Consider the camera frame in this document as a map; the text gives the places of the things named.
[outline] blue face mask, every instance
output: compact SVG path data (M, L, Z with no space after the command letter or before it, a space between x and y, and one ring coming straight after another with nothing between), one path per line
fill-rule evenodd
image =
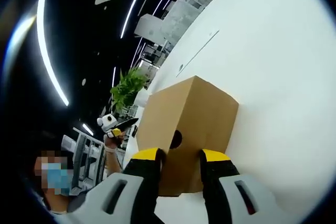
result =
M48 188L54 188L55 194L69 196L73 171L61 169L60 163L48 163L47 181Z

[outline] green plant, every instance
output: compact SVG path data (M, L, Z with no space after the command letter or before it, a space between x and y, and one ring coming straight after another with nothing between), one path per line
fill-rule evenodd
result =
M147 77L140 74L137 68L131 68L128 73L123 76L120 71L120 82L111 88L112 106L117 111L121 111L123 107L131 106L134 103L136 94L145 86Z

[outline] cardboard box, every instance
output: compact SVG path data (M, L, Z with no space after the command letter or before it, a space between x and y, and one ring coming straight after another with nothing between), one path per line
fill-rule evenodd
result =
M199 151L225 152L237 110L230 95L197 76L149 97L136 139L139 150L158 147L167 154L160 196L202 191Z

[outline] ceiling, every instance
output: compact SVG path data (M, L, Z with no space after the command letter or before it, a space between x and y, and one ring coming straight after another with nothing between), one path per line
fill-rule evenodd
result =
M48 76L34 22L6 77L4 108L8 131L37 129L59 136L72 135L72 127L84 130L85 123L95 136L100 135L96 119L108 104L113 69L116 67L114 82L118 83L119 71L130 68L139 43L133 34L138 14L153 13L160 0L147 0L141 13L145 0L137 0L120 39L132 1L111 0L99 5L95 5L95 0L45 1L44 31L49 59L69 105L64 105ZM23 15L37 0L18 2L18 13ZM156 16L161 14L159 8Z

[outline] white table surface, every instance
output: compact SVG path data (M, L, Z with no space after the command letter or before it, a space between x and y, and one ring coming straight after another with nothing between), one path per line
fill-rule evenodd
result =
M335 69L335 26L320 0L213 0L149 90L198 75L232 95L240 106L226 154L302 217L335 177ZM130 138L124 164L137 151ZM165 223L207 223L201 194L157 203Z

